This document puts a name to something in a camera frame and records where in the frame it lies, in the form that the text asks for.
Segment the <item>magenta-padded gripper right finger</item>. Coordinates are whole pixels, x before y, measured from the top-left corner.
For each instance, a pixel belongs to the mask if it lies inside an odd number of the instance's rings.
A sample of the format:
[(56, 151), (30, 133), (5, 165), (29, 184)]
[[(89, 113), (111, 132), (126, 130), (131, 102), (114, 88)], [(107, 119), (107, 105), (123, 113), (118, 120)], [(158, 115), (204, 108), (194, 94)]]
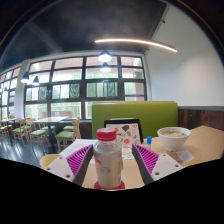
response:
[(145, 185), (183, 168), (180, 163), (170, 157), (167, 153), (157, 154), (141, 145), (133, 144), (132, 154), (137, 162)]

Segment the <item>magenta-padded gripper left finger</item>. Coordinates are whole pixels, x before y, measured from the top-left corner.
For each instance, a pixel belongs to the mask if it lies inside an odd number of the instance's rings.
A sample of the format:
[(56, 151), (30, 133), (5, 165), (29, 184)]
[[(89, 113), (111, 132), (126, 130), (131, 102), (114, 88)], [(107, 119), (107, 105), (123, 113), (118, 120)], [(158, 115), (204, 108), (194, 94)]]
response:
[(45, 168), (45, 171), (81, 186), (92, 157), (93, 145), (90, 144), (67, 157), (59, 156)]

